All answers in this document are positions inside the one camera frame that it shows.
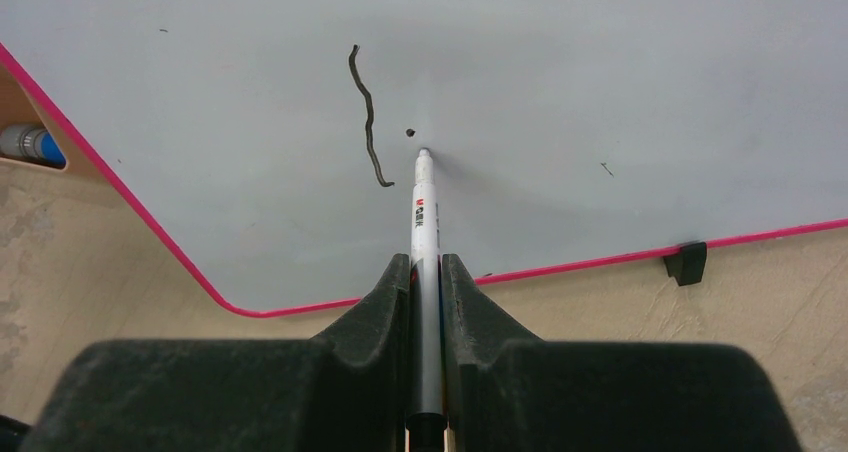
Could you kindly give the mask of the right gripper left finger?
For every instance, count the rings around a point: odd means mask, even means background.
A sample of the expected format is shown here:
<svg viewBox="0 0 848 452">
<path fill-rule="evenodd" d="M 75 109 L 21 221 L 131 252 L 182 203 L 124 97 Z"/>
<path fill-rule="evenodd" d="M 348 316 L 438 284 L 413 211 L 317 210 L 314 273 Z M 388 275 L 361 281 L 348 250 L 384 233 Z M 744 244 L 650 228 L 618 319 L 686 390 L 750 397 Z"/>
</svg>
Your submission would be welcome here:
<svg viewBox="0 0 848 452">
<path fill-rule="evenodd" d="M 401 451 L 410 262 L 309 339 L 120 339 L 65 369 L 27 451 Z"/>
</svg>

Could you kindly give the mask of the white whiteboard marker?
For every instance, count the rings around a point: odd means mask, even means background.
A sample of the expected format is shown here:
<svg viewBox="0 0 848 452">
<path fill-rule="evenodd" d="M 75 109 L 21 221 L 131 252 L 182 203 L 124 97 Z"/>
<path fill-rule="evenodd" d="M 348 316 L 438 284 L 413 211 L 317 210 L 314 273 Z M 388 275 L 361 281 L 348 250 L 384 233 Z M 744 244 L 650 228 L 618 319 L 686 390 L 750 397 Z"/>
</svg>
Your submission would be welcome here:
<svg viewBox="0 0 848 452">
<path fill-rule="evenodd" d="M 443 451 L 444 412 L 441 262 L 435 165 L 423 148 L 415 161 L 410 251 L 411 451 Z"/>
</svg>

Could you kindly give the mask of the pink-framed whiteboard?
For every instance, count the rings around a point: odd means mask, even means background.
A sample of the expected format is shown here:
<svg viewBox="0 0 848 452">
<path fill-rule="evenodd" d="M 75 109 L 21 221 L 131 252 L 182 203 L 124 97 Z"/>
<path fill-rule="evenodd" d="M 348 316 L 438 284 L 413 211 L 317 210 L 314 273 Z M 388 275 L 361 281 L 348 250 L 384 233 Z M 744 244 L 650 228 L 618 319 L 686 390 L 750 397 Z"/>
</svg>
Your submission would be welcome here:
<svg viewBox="0 0 848 452">
<path fill-rule="evenodd" d="M 366 294 L 421 149 L 494 281 L 847 221 L 847 0 L 1 0 L 1 60 L 243 315 Z"/>
</svg>

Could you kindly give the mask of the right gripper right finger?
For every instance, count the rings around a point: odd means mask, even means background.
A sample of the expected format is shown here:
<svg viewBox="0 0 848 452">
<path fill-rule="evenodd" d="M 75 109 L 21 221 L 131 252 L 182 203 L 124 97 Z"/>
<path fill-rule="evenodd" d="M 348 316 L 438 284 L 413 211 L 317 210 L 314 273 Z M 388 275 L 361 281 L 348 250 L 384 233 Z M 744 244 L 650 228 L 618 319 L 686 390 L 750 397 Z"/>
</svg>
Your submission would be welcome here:
<svg viewBox="0 0 848 452">
<path fill-rule="evenodd" d="M 797 451 L 763 368 L 715 343 L 546 341 L 442 259 L 456 451 Z"/>
</svg>

